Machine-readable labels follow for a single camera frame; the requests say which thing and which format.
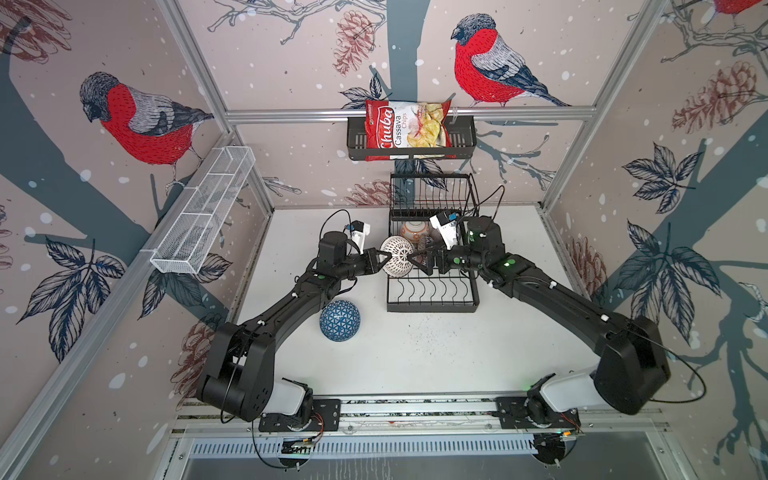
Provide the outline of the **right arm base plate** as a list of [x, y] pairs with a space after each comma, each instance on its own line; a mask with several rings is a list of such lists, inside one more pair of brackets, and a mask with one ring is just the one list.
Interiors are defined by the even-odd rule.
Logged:
[[555, 412], [543, 401], [536, 398], [513, 396], [497, 397], [494, 400], [496, 413], [503, 430], [581, 428], [577, 410]]

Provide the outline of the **red blue patterned bowl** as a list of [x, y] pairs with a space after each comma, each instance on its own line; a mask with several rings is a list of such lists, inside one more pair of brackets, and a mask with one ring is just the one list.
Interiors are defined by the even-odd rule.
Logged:
[[424, 234], [419, 237], [415, 243], [416, 251], [424, 251], [433, 243], [433, 239], [429, 234]]

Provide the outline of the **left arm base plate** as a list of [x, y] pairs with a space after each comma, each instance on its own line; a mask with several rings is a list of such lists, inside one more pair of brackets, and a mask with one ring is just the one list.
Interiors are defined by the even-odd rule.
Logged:
[[260, 417], [260, 433], [320, 433], [335, 432], [339, 428], [341, 401], [339, 399], [312, 399], [304, 402], [293, 415], [280, 413]]

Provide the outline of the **black white lattice bowl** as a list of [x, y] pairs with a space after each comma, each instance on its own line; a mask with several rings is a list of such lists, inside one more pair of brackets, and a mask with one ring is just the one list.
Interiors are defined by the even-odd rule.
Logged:
[[390, 277], [401, 278], [410, 273], [413, 264], [408, 260], [408, 256], [414, 253], [414, 248], [406, 238], [390, 236], [382, 243], [380, 250], [391, 254], [391, 258], [383, 267]]

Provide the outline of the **orange floral bowl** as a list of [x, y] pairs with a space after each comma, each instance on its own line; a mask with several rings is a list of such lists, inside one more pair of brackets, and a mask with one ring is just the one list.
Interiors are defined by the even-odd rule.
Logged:
[[406, 221], [400, 228], [400, 235], [411, 243], [418, 243], [429, 235], [429, 229], [426, 221]]

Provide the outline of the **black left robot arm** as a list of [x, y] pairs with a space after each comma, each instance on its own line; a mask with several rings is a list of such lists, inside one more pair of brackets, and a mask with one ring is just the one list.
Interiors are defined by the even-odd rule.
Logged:
[[308, 318], [344, 292], [342, 282], [374, 275], [392, 259], [376, 248], [361, 250], [342, 232], [324, 234], [318, 253], [293, 288], [260, 315], [226, 323], [213, 337], [195, 398], [245, 421], [261, 416], [272, 396], [281, 344]]

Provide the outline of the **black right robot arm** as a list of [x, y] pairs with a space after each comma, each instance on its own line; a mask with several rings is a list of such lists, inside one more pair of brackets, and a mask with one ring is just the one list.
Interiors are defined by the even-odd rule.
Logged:
[[572, 409], [608, 405], [635, 415], [670, 379], [658, 327], [640, 316], [611, 313], [548, 276], [527, 258], [509, 253], [499, 225], [489, 216], [466, 217], [466, 238], [458, 224], [439, 214], [431, 221], [442, 241], [408, 255], [425, 274], [451, 269], [474, 272], [495, 290], [528, 304], [586, 344], [599, 358], [592, 369], [550, 374], [527, 392], [528, 419], [545, 427]]

